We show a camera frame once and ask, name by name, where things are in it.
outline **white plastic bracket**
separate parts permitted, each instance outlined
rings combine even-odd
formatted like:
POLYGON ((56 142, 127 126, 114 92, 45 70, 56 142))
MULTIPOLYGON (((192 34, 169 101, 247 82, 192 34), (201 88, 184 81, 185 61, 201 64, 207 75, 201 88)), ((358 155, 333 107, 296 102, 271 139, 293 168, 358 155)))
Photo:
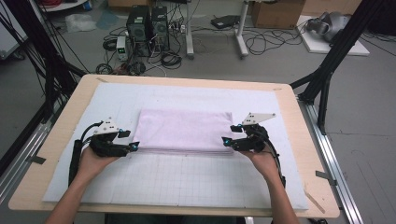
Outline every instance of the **white plastic bracket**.
POLYGON ((247 117, 242 121, 243 125, 257 124, 262 121, 272 119, 276 117, 276 114, 259 114, 259 113, 248 113, 247 117))
POLYGON ((117 127, 116 123, 113 119, 108 118, 104 121, 94 132, 93 134, 104 134, 104 133, 117 133, 120 129, 117 127))

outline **human hand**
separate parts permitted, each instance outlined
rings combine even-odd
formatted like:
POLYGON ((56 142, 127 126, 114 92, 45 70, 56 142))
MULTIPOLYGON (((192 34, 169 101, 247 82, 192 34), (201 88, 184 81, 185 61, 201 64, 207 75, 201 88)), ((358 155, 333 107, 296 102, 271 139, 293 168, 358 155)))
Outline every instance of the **human hand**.
POLYGON ((81 153, 76 178, 91 182, 106 166, 119 157, 99 157, 91 147, 86 147, 81 153))
POLYGON ((241 154, 247 156, 253 162, 254 167, 264 176, 266 181, 274 178, 279 179, 276 162, 269 147, 266 145, 261 152, 240 151, 241 154))

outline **electronic device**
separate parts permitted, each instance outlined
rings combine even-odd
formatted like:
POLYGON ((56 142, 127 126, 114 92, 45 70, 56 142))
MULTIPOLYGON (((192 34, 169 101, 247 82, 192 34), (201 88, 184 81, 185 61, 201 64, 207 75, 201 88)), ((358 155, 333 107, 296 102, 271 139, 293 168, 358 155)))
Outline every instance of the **electronic device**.
POLYGON ((131 39, 134 55, 150 56, 150 50, 154 42, 151 41, 153 35, 149 7, 132 6, 126 28, 131 39))
POLYGON ((114 144, 113 140, 116 137, 128 137, 130 133, 131 131, 124 131, 118 128, 112 118, 90 125, 84 131, 81 138, 75 140, 69 168, 69 185, 78 172, 79 158, 84 145, 90 143, 92 151, 100 157, 125 157, 128 153, 137 151, 139 142, 133 142, 128 145, 118 145, 114 144), (97 129, 93 131, 91 137, 85 139, 85 134, 93 127, 97 127, 97 129))
POLYGON ((315 31, 318 35, 323 36, 324 40, 329 43, 334 42, 349 22, 349 17, 342 15, 340 12, 324 12, 319 18, 311 19, 306 24, 307 31, 315 31))
POLYGON ((223 16, 211 20, 210 23, 218 29, 223 29, 238 24, 239 20, 240 16, 223 16))
POLYGON ((233 133, 245 133, 247 135, 246 138, 221 138, 225 147, 232 147, 235 151, 254 151, 254 153, 266 151, 271 153, 276 162, 279 178, 282 181, 283 187, 285 187, 286 177, 282 175, 280 169, 279 154, 277 154, 274 145, 271 143, 267 130, 259 124, 275 116, 276 114, 249 113, 245 120, 242 121, 242 124, 230 127, 233 133))
POLYGON ((155 50, 169 50, 169 31, 166 7, 154 7, 151 10, 151 22, 155 36, 155 50))
POLYGON ((128 60, 128 50, 126 48, 126 37, 117 37, 117 54, 119 55, 119 60, 125 62, 128 60))

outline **wooden table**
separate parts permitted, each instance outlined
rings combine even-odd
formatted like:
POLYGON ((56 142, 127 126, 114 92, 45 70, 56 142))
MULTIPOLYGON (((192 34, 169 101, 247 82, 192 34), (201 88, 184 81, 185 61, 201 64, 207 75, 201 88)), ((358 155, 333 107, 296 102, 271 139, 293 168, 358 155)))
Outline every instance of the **wooden table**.
MULTIPOLYGON (((302 112, 291 87, 287 84, 254 83, 221 80, 166 78, 166 77, 116 77, 87 75, 78 84, 61 116, 56 121, 47 140, 38 152, 46 158, 44 164, 32 163, 25 177, 9 201, 9 208, 15 210, 48 211, 55 203, 42 202, 43 195, 52 179, 57 162, 70 140, 73 130, 89 104, 96 87, 101 82, 133 83, 165 86, 225 88, 240 90, 273 91, 285 122, 286 130, 304 185, 309 209, 296 212, 298 217, 338 217, 340 212, 326 179, 316 176, 323 172, 318 153, 306 127, 302 112)), ((246 208, 207 208, 151 206, 126 204, 83 203, 79 211, 118 212, 147 214, 218 215, 241 217, 270 217, 271 211, 246 208)))

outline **aluminum frame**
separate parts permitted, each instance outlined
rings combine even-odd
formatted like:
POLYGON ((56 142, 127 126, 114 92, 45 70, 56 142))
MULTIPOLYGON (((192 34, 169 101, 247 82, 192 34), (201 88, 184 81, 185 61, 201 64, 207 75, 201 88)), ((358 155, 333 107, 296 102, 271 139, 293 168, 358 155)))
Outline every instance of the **aluminum frame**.
POLYGON ((4 202, 12 187, 21 181, 21 177, 25 174, 31 162, 30 157, 36 155, 50 133, 52 123, 48 121, 45 124, 39 124, 32 133, 28 141, 25 143, 20 153, 14 161, 8 166, 6 172, 0 179, 0 204, 4 202))
POLYGON ((314 131, 314 135, 317 138, 319 149, 323 160, 326 163, 326 168, 329 172, 331 179, 337 181, 337 185, 334 186, 337 190, 338 197, 343 205, 346 217, 351 224, 362 224, 361 213, 358 210, 355 201, 353 200, 352 194, 350 193, 347 182, 344 179, 343 171, 341 170, 337 158, 335 158, 327 135, 321 133, 318 121, 318 112, 314 105, 303 105, 302 108, 306 110, 306 114, 309 117, 309 123, 314 131))

